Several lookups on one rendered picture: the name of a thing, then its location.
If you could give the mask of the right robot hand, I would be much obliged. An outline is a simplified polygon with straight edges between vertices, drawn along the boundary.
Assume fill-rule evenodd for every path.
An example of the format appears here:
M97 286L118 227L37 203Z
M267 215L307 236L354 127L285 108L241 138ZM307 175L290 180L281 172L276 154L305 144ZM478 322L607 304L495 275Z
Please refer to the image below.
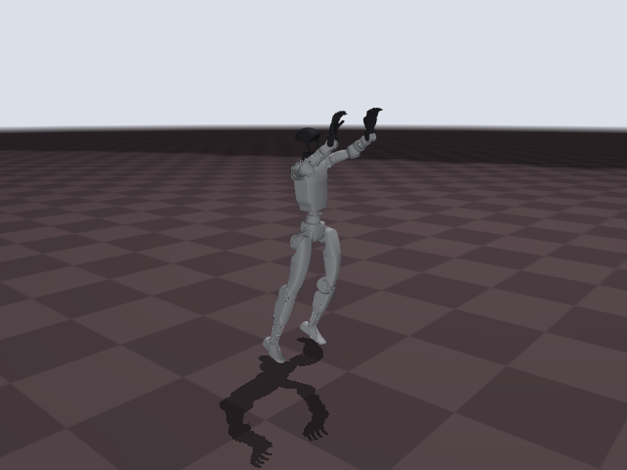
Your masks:
M341 124L344 123L344 121L340 121L340 117L342 117L343 115L346 115L346 112L344 111L340 111L336 114L334 114L333 118L332 118L332 122L330 124L330 128L329 128L329 135L327 136L327 146L328 147L332 147L334 145L334 139L336 139L338 141L338 137L337 132L338 132L338 128L340 127ZM338 123L339 122L339 123Z

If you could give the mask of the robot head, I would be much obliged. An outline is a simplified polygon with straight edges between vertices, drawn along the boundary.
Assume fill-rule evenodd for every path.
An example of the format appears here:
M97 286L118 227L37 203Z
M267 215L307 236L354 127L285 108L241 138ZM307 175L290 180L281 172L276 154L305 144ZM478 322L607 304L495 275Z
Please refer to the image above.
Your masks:
M320 132L313 128L302 128L296 134L296 140L304 142L308 148L308 151L304 152L301 160L307 159L310 155L314 154L319 149L319 137L321 136ZM312 150L310 143L315 141L316 148Z

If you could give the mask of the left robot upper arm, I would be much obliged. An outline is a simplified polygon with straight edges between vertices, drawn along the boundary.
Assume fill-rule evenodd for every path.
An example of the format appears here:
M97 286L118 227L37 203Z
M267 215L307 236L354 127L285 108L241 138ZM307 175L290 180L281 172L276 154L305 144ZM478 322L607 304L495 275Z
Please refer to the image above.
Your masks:
M354 148L354 145L349 146L347 150L340 150L335 153L331 153L326 159L327 169L331 168L333 165L343 162L344 160L351 158L355 159L360 156L360 152L357 152Z

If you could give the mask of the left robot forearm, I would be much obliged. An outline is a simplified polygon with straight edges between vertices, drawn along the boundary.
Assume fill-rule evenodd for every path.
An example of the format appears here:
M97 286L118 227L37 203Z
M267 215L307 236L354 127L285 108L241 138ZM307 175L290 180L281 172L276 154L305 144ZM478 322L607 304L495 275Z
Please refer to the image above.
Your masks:
M359 140L357 140L355 143L353 143L352 145L354 145L354 148L357 152L362 152L371 142L376 140L376 134L375 133L371 133L369 134L369 140L366 141L364 139L364 136L362 138L360 138ZM350 145L350 146L352 146Z

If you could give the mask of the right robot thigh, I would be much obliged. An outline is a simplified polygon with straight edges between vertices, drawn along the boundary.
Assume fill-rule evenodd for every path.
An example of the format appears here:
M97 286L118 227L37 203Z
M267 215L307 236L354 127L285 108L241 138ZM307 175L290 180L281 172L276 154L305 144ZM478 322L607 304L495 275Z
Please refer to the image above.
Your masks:
M309 269L312 255L312 239L309 238L309 231L303 230L292 236L290 245L296 253L291 257L288 285L284 285L287 286L289 298L292 294L296 294L297 297Z

